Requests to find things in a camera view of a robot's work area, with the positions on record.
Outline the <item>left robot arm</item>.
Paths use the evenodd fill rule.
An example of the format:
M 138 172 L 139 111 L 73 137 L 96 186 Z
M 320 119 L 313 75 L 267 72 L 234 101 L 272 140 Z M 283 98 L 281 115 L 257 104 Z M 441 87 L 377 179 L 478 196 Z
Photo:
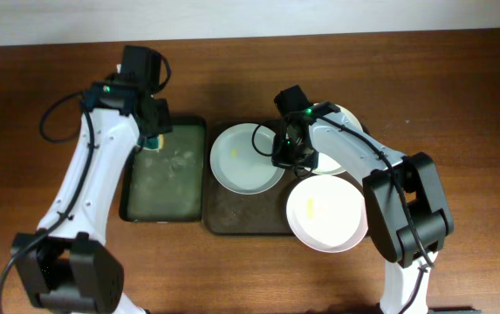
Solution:
M 109 209 L 123 167 L 141 140 L 171 131 L 162 83 L 96 82 L 78 92 L 79 139 L 54 203 L 33 234 L 11 247 L 36 308 L 54 313 L 142 313 L 124 293 L 125 271 L 106 248 Z

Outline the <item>pale blue-white plate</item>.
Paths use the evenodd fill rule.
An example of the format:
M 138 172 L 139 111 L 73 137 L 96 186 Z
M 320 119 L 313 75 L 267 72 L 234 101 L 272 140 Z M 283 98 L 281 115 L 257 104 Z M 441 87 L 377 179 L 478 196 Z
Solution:
M 284 170 L 272 165 L 275 133 L 256 123 L 241 123 L 228 127 L 215 139 L 210 150 L 209 164 L 212 174 L 229 191 L 240 195 L 261 194 L 274 187 Z

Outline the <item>green and yellow sponge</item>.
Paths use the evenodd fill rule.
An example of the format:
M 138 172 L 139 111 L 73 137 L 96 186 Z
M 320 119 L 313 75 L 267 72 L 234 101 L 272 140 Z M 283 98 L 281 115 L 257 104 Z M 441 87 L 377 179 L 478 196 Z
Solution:
M 151 138 L 145 138 L 142 141 L 142 149 L 148 151 L 159 151 L 164 146 L 164 136 L 159 134 Z

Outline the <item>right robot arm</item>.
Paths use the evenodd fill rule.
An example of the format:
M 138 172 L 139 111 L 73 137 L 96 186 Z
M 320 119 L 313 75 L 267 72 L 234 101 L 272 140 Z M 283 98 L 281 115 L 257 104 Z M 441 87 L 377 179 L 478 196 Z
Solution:
M 454 231 L 434 161 L 385 147 L 352 125 L 333 103 L 276 103 L 277 148 L 289 160 L 322 153 L 361 182 L 368 232 L 385 259 L 382 313 L 427 313 L 428 281 L 438 252 Z

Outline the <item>white plate with yellow stain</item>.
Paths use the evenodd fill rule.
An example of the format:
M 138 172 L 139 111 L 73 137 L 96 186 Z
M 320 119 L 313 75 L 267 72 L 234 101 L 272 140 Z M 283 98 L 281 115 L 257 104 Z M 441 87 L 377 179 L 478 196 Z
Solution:
M 316 175 L 298 183 L 288 196 L 285 212 L 297 239 L 324 253 L 352 249 L 368 231 L 364 196 L 336 176 Z

